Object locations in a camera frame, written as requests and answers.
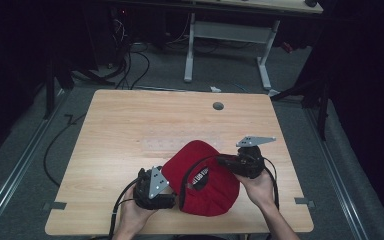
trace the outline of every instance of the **black cable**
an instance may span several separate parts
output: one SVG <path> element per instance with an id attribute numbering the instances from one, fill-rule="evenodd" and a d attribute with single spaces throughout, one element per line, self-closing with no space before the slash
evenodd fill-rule
<path id="1" fill-rule="evenodd" d="M 270 175 L 270 178 L 273 182 L 273 192 L 274 192 L 274 204 L 276 205 L 277 209 L 279 210 L 279 189 L 277 187 L 277 171 L 276 171 L 276 167 L 274 166 L 274 164 L 272 163 L 272 161 L 270 161 L 269 159 L 263 157 L 264 160 L 268 161 L 273 169 L 274 169 L 274 177 L 273 177 L 273 174 L 270 172 L 270 170 L 265 167 L 266 171 L 269 173 Z M 269 233 L 269 235 L 267 235 L 266 237 L 266 240 L 271 240 L 272 239 L 272 235 L 271 233 Z"/>
<path id="2" fill-rule="evenodd" d="M 136 83 L 139 82 L 139 80 L 141 80 L 143 78 L 143 76 L 145 76 L 145 74 L 148 72 L 149 66 L 150 66 L 150 61 L 149 61 L 148 57 L 146 57 L 144 54 L 142 54 L 140 52 L 135 52 L 135 53 L 144 57 L 146 59 L 148 65 L 146 66 L 145 72 L 138 79 L 136 79 L 136 81 L 133 82 L 132 86 L 130 86 L 130 90 L 133 90 L 133 87 L 136 85 Z"/>
<path id="3" fill-rule="evenodd" d="M 97 239 L 108 239 L 108 236 L 100 236 L 100 237 L 88 238 L 88 240 L 97 240 Z"/>
<path id="4" fill-rule="evenodd" d="M 124 89 L 124 84 L 126 84 L 127 89 L 130 89 L 129 80 L 127 78 L 126 80 L 124 80 L 123 85 L 121 86 L 121 89 Z"/>
<path id="5" fill-rule="evenodd" d="M 124 76 L 123 78 L 117 83 L 117 85 L 115 86 L 115 89 L 118 89 L 118 87 L 120 86 L 121 83 L 123 83 L 126 78 L 127 78 L 127 75 L 129 74 L 130 72 L 130 69 L 131 69 L 131 66 L 132 66 L 132 57 L 131 57 L 131 54 L 130 54 L 130 48 L 129 48 L 129 51 L 127 52 L 127 55 L 128 55 L 128 59 L 129 59 L 129 67 L 127 68 L 127 72 L 126 70 L 124 70 Z"/>
<path id="6" fill-rule="evenodd" d="M 171 44 L 171 43 L 176 43 L 176 42 L 179 42 L 179 41 L 184 41 L 185 39 L 189 39 L 189 37 L 186 37 L 186 38 L 184 38 L 184 39 L 181 39 L 181 38 L 185 35 L 186 30 L 188 29 L 190 19 L 191 19 L 191 13 L 188 14 L 188 18 L 186 19 L 185 27 L 183 28 L 183 31 L 182 31 L 182 33 L 179 35 L 179 37 L 177 37 L 177 38 L 176 38 L 175 40 L 173 40 L 173 41 L 166 42 L 165 45 L 168 46 L 168 45 Z"/>
<path id="7" fill-rule="evenodd" d="M 118 207 L 121 204 L 120 203 L 121 198 L 124 196 L 124 194 L 127 192 L 127 190 L 130 187 L 132 187 L 135 183 L 137 183 L 139 180 L 140 180 L 140 178 L 136 178 L 131 183 L 129 183 L 129 185 L 127 185 L 127 187 L 124 188 L 124 190 L 121 192 L 120 196 L 118 196 L 117 201 L 115 202 L 115 205 L 114 205 L 114 208 L 113 208 L 112 215 L 111 215 L 111 226 L 110 226 L 110 231 L 108 233 L 108 239 L 112 239 L 112 237 L 114 235 L 114 228 L 115 228 L 115 222 L 116 222 L 116 217 L 117 217 L 117 210 L 118 210 Z"/>
<path id="8" fill-rule="evenodd" d="M 132 201 L 132 200 L 137 200 L 136 198 L 130 198 L 130 199 L 126 199 L 126 200 L 123 200 L 121 201 L 118 206 L 120 206 L 121 204 L 125 203 L 125 202 L 128 202 L 128 201 Z"/>
<path id="9" fill-rule="evenodd" d="M 46 152 L 45 152 L 45 155 L 43 156 L 43 169 L 45 170 L 45 174 L 46 176 L 48 176 L 49 180 L 51 180 L 52 183 L 54 183 L 57 187 L 60 187 L 60 183 L 58 183 L 52 176 L 51 174 L 49 173 L 48 171 L 48 167 L 46 165 L 46 162 L 47 162 L 47 158 L 48 158 L 48 154 L 49 154 L 49 151 L 52 147 L 52 145 L 54 145 L 54 143 L 56 142 L 56 140 L 65 132 L 65 130 L 67 130 L 71 125 L 74 125 L 77 123 L 77 121 L 79 121 L 80 119 L 84 118 L 86 116 L 86 113 L 82 114 L 80 117 L 76 118 L 73 122 L 71 122 L 70 124 L 68 124 L 66 127 L 64 127 L 55 137 L 54 139 L 52 139 L 51 143 L 49 144 L 48 148 L 46 148 Z"/>
<path id="10" fill-rule="evenodd" d="M 245 87 L 243 87 L 242 85 L 239 85 L 237 83 L 232 83 L 233 85 L 235 85 L 236 87 L 242 89 L 242 91 L 246 92 L 246 93 L 250 93 L 249 90 L 247 90 Z"/>
<path id="11" fill-rule="evenodd" d="M 166 43 L 165 46 L 174 50 L 182 50 L 185 49 L 189 46 L 189 43 L 183 43 L 185 40 L 188 40 L 188 38 L 182 39 L 181 41 L 175 42 L 175 43 Z M 182 45 L 182 47 L 173 47 L 171 45 L 179 44 Z"/>
<path id="12" fill-rule="evenodd" d="M 214 43 L 214 42 L 212 42 L 212 41 L 214 41 L 214 40 L 202 40 L 201 39 L 201 41 L 196 41 L 196 44 L 194 44 L 194 47 L 193 47 L 193 49 L 194 49 L 194 51 L 196 51 L 197 53 L 203 53 L 203 54 L 209 54 L 209 53 L 212 53 L 212 52 L 214 52 L 214 51 L 216 51 L 217 49 L 218 49 L 218 47 L 219 47 L 219 44 L 218 43 Z M 198 50 L 197 49 L 197 47 L 198 47 L 198 44 L 197 43 L 207 43 L 206 45 L 203 45 L 204 47 L 206 47 L 206 46 L 214 46 L 214 48 L 213 49 L 211 49 L 211 50 L 209 50 L 209 51 L 200 51 L 200 50 Z"/>
<path id="13" fill-rule="evenodd" d="M 244 49 L 244 48 L 248 48 L 256 45 L 256 43 L 246 42 L 246 43 L 243 43 L 243 45 L 241 46 L 234 46 L 232 44 L 223 43 L 223 41 L 217 41 L 217 44 L 222 47 L 233 48 L 233 49 Z"/>

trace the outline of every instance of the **red cap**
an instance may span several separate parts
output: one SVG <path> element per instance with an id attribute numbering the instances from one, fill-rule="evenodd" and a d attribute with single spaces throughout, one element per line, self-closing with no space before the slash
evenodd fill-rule
<path id="1" fill-rule="evenodd" d="M 219 152 L 199 140 L 186 144 L 161 169 L 179 195 L 180 210 L 200 216 L 226 213 L 239 195 L 239 181 L 217 163 Z"/>

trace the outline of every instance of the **metal rail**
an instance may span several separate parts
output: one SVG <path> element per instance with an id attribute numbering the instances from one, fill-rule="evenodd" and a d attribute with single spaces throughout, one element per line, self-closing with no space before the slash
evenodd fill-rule
<path id="1" fill-rule="evenodd" d="M 324 161 L 329 173 L 329 177 L 332 181 L 333 188 L 335 189 L 339 203 L 341 204 L 345 218 L 348 221 L 354 238 L 359 240 L 368 240 L 369 237 L 367 236 L 364 226 L 360 221 L 360 217 L 358 216 L 354 201 L 351 199 L 348 190 L 345 187 L 344 182 L 342 181 L 341 175 L 339 174 L 339 171 L 336 168 L 335 162 L 333 160 L 332 155 L 330 154 L 326 142 L 320 138 L 320 135 L 317 130 L 317 119 L 314 112 L 311 109 L 304 109 L 304 113 L 307 117 L 307 120 L 312 125 L 312 130 L 315 137 L 318 139 L 319 146 L 324 155 Z"/>
<path id="2" fill-rule="evenodd" d="M 30 139 L 20 159 L 18 160 L 17 164 L 9 175 L 8 179 L 0 189 L 0 216 L 4 212 L 6 206 L 11 200 L 12 195 L 14 194 L 15 190 L 23 179 L 24 174 L 26 173 L 31 162 L 33 161 L 34 153 L 36 152 L 39 143 L 41 142 L 46 131 L 48 130 L 48 127 L 51 124 L 55 113 L 67 99 L 68 93 L 64 93 L 63 90 L 61 90 L 58 93 L 58 96 L 59 98 L 61 98 L 61 100 L 55 108 L 55 111 L 53 111 L 49 119 L 42 120 L 33 137 Z"/>

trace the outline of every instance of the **human hand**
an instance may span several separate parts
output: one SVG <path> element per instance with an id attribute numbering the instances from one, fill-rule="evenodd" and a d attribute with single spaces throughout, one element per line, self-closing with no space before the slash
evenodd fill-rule
<path id="1" fill-rule="evenodd" d="M 133 190 L 135 186 L 136 184 L 126 191 L 123 200 L 133 199 Z M 114 239 L 132 239 L 143 229 L 143 227 L 145 227 L 149 217 L 155 212 L 157 212 L 157 210 L 147 210 L 139 207 L 134 200 L 124 202 L 121 209 L 120 226 L 114 235 Z"/>
<path id="2" fill-rule="evenodd" d="M 274 205 L 273 182 L 266 170 L 263 170 L 261 174 L 254 179 L 236 174 L 235 176 L 244 185 L 249 199 L 260 209 L 265 206 Z"/>

